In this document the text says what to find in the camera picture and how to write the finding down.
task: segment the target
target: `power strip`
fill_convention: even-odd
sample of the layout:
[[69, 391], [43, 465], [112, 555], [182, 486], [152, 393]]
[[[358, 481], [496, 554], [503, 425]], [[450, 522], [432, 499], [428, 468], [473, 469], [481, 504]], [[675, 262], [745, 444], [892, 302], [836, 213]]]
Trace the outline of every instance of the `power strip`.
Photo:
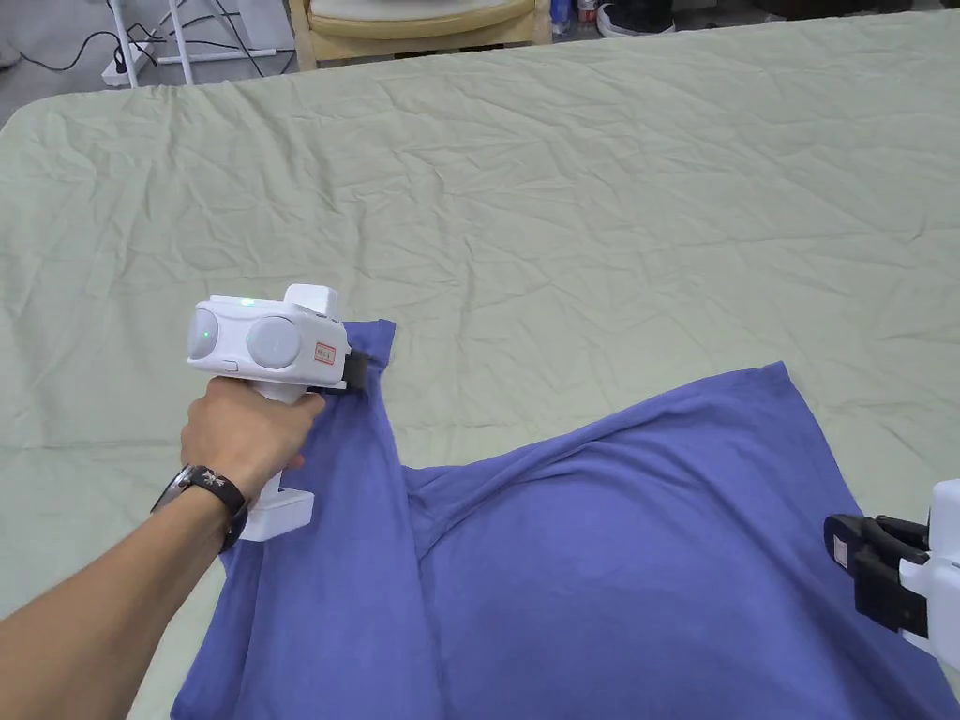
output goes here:
[[[150, 61], [146, 53], [150, 53], [151, 55], [154, 53], [154, 44], [145, 40], [141, 42], [131, 42], [130, 53], [133, 56], [133, 67], [136, 68], [136, 72], [139, 73], [143, 66]], [[110, 59], [110, 64], [107, 66], [107, 69], [100, 74], [100, 77], [102, 77], [104, 83], [110, 87], [128, 87], [130, 85], [130, 78], [127, 77], [127, 73], [117, 72], [116, 63], [113, 61], [113, 58]]]

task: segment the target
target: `wristwatch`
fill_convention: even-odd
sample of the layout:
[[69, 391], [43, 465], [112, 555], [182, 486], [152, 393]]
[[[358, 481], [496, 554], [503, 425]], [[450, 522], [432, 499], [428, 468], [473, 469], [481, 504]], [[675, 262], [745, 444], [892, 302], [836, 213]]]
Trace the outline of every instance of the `wristwatch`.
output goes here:
[[227, 506], [227, 512], [230, 517], [230, 527], [227, 532], [227, 537], [224, 540], [224, 546], [220, 548], [220, 552], [230, 550], [233, 544], [240, 539], [240, 534], [247, 525], [247, 510], [250, 503], [237, 486], [210, 468], [203, 465], [184, 466], [160, 495], [150, 511], [151, 514], [169, 505], [180, 497], [191, 485], [212, 492]]

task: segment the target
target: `wrinkled sheet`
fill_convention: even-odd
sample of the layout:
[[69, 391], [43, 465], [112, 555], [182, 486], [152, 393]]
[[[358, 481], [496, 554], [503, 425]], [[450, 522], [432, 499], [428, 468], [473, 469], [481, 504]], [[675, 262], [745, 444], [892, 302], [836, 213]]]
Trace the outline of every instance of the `wrinkled sheet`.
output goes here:
[[[177, 469], [193, 304], [390, 318], [399, 457], [461, 464], [783, 360], [868, 513], [960, 437], [960, 16], [770, 24], [42, 101], [0, 132], [0, 609]], [[163, 717], [214, 568], [133, 717]]]

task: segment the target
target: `watch face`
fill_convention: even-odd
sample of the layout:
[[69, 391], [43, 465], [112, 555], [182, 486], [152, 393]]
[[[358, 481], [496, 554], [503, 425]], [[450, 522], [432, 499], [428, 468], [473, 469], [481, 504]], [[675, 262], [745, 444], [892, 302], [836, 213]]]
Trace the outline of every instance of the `watch face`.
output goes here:
[[151, 513], [155, 513], [163, 506], [173, 502], [175, 498], [179, 497], [180, 494], [190, 486], [190, 471], [192, 469], [193, 468], [188, 465], [177, 473], [177, 476], [164, 488], [160, 497], [156, 500], [156, 503], [154, 503], [154, 507], [150, 510]]

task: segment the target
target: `red label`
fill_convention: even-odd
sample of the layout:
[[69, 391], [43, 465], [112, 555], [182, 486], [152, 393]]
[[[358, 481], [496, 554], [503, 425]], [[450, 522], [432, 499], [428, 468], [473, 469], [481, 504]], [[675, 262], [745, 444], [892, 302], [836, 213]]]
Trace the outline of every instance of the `red label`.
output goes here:
[[333, 365], [337, 360], [337, 349], [323, 343], [317, 343], [313, 359], [318, 363], [324, 363], [324, 365]]

